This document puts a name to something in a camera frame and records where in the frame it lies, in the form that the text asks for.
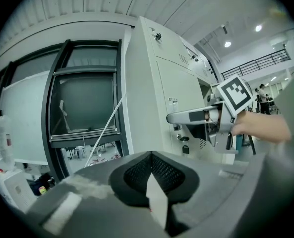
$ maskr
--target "white cable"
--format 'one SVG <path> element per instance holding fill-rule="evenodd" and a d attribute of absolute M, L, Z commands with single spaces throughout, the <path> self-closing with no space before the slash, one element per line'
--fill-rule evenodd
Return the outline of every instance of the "white cable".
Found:
<path fill-rule="evenodd" d="M 87 160 L 87 162 L 86 162 L 86 164 L 85 164 L 85 166 L 84 166 L 85 168 L 87 167 L 88 162 L 89 162 L 90 159 L 92 158 L 93 153 L 94 153 L 94 151 L 95 151 L 95 149 L 96 149 L 96 147 L 97 147 L 99 141 L 101 140 L 101 137 L 103 136 L 103 134 L 104 134 L 104 132 L 105 132 L 107 126 L 109 125 L 110 121 L 111 121 L 112 118 L 114 117 L 116 111 L 118 110 L 118 108 L 119 108 L 119 106 L 121 105 L 121 103 L 122 103 L 122 101 L 123 101 L 123 98 L 124 98 L 125 96 L 126 96 L 126 93 L 122 96 L 122 98 L 121 98 L 120 101 L 118 102 L 118 104 L 117 104 L 117 106 L 115 107 L 115 109 L 114 109 L 114 111 L 113 111 L 111 117 L 109 118 L 109 120 L 108 120 L 108 122 L 107 122 L 105 128 L 103 129 L 103 131 L 102 131 L 100 137 L 99 137 L 98 140 L 96 141 L 96 143 L 95 143 L 95 145 L 94 145 L 94 147 L 93 147 L 93 150 L 92 150 L 91 154 L 89 155 L 89 158 L 88 158 L 88 160 Z"/>

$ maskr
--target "railing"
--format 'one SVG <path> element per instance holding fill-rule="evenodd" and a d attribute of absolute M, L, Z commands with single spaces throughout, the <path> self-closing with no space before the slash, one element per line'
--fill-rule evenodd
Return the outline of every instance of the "railing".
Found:
<path fill-rule="evenodd" d="M 269 66 L 290 60 L 291 58 L 287 54 L 285 49 L 270 53 L 266 56 L 260 57 L 253 61 L 249 61 L 245 64 L 242 64 L 236 68 L 230 69 L 222 73 L 223 78 L 226 80 L 232 77 L 235 74 L 240 76 L 245 76 L 247 74 L 262 70 Z"/>

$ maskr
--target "floor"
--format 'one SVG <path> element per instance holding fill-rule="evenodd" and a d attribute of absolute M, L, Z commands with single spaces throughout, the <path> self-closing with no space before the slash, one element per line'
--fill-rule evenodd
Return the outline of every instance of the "floor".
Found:
<path fill-rule="evenodd" d="M 263 141 L 256 137 L 252 137 L 252 139 L 255 146 L 256 154 L 268 153 L 272 143 Z M 249 162 L 252 157 L 253 157 L 253 150 L 251 145 L 242 146 L 240 152 L 235 156 L 235 161 Z"/>
<path fill-rule="evenodd" d="M 106 143 L 105 148 L 103 146 L 100 146 L 99 150 L 94 152 L 91 160 L 89 161 L 89 164 L 95 165 L 105 161 L 110 161 L 116 158 L 120 158 L 117 147 L 115 146 L 115 143 L 113 144 Z M 69 158 L 66 158 L 66 165 L 67 165 L 67 168 L 70 169 L 70 173 L 73 174 L 76 171 L 84 168 L 92 149 L 93 149 L 92 147 L 86 146 L 84 150 L 85 154 L 81 151 L 78 158 L 77 155 L 73 153 L 72 159 L 70 159 L 70 153 L 68 151 L 66 152 L 67 157 L 69 157 Z"/>

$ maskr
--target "white machine cabinet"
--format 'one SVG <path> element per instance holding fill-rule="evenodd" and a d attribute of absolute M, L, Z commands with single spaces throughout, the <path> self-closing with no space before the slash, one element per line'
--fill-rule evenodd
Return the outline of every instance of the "white machine cabinet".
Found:
<path fill-rule="evenodd" d="M 200 83 L 210 87 L 212 82 L 194 71 L 191 55 L 176 33 L 148 19 L 138 19 L 125 57 L 127 109 L 135 153 L 158 150 L 184 155 L 182 147 L 186 144 L 186 157 L 223 162 L 224 155 L 214 153 L 209 143 L 193 138 L 184 125 L 175 131 L 166 120 L 168 113 L 205 106 Z M 189 137 L 189 141 L 183 143 L 177 135 Z"/>

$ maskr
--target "ceiling light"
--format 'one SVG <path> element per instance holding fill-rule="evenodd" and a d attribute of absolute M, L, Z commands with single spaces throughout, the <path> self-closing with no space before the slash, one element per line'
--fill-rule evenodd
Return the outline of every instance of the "ceiling light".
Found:
<path fill-rule="evenodd" d="M 230 47 L 230 46 L 231 46 L 231 42 L 226 42 L 224 46 L 225 46 L 226 48 Z"/>
<path fill-rule="evenodd" d="M 261 29 L 262 29 L 262 26 L 261 26 L 261 25 L 258 25 L 258 26 L 255 27 L 255 31 L 256 31 L 256 32 L 261 31 Z"/>

